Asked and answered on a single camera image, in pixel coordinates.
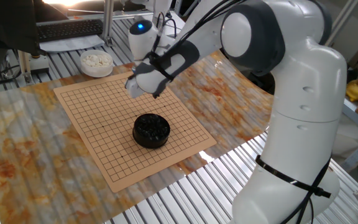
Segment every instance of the metal grating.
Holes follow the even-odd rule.
[[[245,186],[262,152],[267,132],[233,149],[104,224],[228,223],[235,195]],[[358,183],[331,160],[341,189],[334,203],[314,223],[358,223]]]
[[[109,53],[114,60],[114,65],[133,62],[127,39],[128,28],[133,22],[133,16],[114,20],[112,23],[114,46],[92,49]],[[48,54],[50,71],[33,75],[34,82],[48,82],[80,74],[78,62],[84,51],[73,50]],[[18,65],[17,56],[11,50],[9,57],[9,66]],[[25,86],[25,82],[19,77],[13,82],[0,84],[0,91],[23,86]],[[262,133],[214,161],[205,154],[204,159],[207,161],[209,159],[209,164],[110,219],[105,224],[227,223],[232,218],[233,199],[247,183],[256,165],[254,159],[262,152],[266,138],[267,133]],[[352,193],[358,191],[358,183],[334,161],[331,161],[330,167],[339,176],[341,190],[334,203],[316,217],[314,223],[356,224],[358,223],[358,202]]]
[[[109,53],[112,57],[113,64],[123,65],[134,61],[134,57],[129,50],[129,42],[127,38],[128,29],[134,23],[133,16],[130,19],[113,20],[112,33],[114,39],[113,47],[93,47],[84,50],[72,50],[61,53],[47,54],[49,59],[49,72],[32,75],[35,83],[48,82],[51,80],[57,80],[59,78],[65,78],[69,76],[81,74],[80,56],[86,50],[103,50]],[[12,51],[8,51],[9,67],[18,65],[18,56]],[[18,71],[20,68],[14,68],[13,71]],[[26,86],[23,77],[20,76],[16,80],[9,83],[0,84],[0,91],[11,90]]]

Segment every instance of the computer monitor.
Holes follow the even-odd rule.
[[[46,54],[39,47],[33,0],[0,0],[0,63],[7,49]]]

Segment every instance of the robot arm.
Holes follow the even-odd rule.
[[[337,177],[325,169],[343,106],[346,62],[321,45],[331,23],[315,1],[204,0],[172,44],[151,22],[130,28],[138,64],[126,82],[132,97],[144,92],[159,96],[184,69],[221,47],[254,74],[274,76],[270,129],[258,161],[294,181],[257,166],[234,199],[231,223],[306,223],[311,217],[307,198],[319,214],[338,194]],[[331,195],[311,196],[297,183]]]

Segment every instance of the marble pattern sheet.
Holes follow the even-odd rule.
[[[262,133],[273,100],[222,53],[200,60],[169,87],[217,144],[113,193],[53,92],[91,79],[77,75],[0,92],[3,223],[102,223]]]

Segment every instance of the black strap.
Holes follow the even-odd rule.
[[[267,170],[269,173],[271,173],[271,174],[275,175],[276,177],[284,180],[285,182],[288,182],[289,184],[292,184],[292,185],[294,185],[296,187],[299,187],[299,188],[301,188],[303,190],[313,192],[317,196],[323,196],[323,197],[326,197],[326,198],[330,198],[330,196],[331,196],[331,193],[326,192],[321,187],[310,186],[308,184],[300,182],[299,180],[295,180],[294,178],[291,178],[291,177],[283,174],[282,172],[274,169],[273,167],[267,165],[262,159],[260,159],[260,155],[258,155],[256,157],[255,161],[256,161],[256,163],[258,163],[258,165],[260,165],[262,168]]]
[[[167,78],[168,80],[170,80],[172,82],[173,77],[168,74],[165,69],[163,69],[160,65],[160,63],[157,62],[157,59],[160,56],[158,54],[156,54],[155,52],[151,51],[149,53],[146,54],[145,58],[149,58],[149,62],[151,65],[154,66],[154,68],[159,71],[163,76],[165,76],[165,78]]]

